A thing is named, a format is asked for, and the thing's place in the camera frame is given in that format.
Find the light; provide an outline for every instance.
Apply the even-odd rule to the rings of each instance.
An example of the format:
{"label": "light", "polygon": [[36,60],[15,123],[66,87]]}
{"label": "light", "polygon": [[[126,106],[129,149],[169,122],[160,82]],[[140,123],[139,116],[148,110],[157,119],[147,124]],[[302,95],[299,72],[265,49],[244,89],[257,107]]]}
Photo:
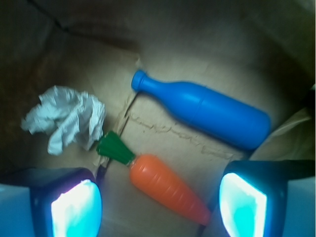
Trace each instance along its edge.
{"label": "light", "polygon": [[97,236],[102,216],[98,187],[86,179],[51,204],[55,237]]}
{"label": "light", "polygon": [[224,175],[219,193],[224,226],[232,237],[262,237],[267,196],[235,173]]}

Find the white paper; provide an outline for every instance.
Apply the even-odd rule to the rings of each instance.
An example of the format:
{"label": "white paper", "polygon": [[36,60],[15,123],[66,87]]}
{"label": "white paper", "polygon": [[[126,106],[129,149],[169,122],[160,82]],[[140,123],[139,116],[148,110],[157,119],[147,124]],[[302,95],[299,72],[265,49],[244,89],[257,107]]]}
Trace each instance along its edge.
{"label": "white paper", "polygon": [[103,135],[105,105],[94,95],[68,87],[54,86],[39,96],[38,104],[22,120],[21,127],[31,134],[51,134],[47,151],[59,155],[63,148],[76,142],[89,150]]}

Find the bottle neck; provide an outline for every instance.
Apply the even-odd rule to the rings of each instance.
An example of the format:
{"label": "bottle neck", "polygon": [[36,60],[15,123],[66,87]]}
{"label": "bottle neck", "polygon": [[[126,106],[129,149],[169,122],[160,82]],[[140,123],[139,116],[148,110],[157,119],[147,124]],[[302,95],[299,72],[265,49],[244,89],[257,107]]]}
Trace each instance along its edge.
{"label": "bottle neck", "polygon": [[160,97],[161,93],[165,93],[165,83],[143,76],[139,83],[139,91],[148,93],[155,97]]}

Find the bottle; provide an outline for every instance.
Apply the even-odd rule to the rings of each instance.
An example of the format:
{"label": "bottle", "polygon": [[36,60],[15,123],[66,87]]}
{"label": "bottle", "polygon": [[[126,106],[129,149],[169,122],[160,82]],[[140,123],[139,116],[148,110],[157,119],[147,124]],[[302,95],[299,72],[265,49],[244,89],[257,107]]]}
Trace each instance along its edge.
{"label": "bottle", "polygon": [[270,132],[265,112],[193,82],[164,83],[137,71],[131,86],[160,100],[183,123],[242,149],[256,149]]}

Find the toy carrot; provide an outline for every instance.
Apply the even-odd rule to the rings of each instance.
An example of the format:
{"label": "toy carrot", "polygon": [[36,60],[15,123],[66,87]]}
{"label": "toy carrot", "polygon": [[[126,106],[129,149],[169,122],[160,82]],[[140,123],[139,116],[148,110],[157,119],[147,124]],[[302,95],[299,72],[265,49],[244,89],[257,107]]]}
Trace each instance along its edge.
{"label": "toy carrot", "polygon": [[132,184],[162,205],[199,224],[208,224],[210,211],[204,203],[156,156],[136,156],[112,131],[101,139],[97,152],[129,166]]}

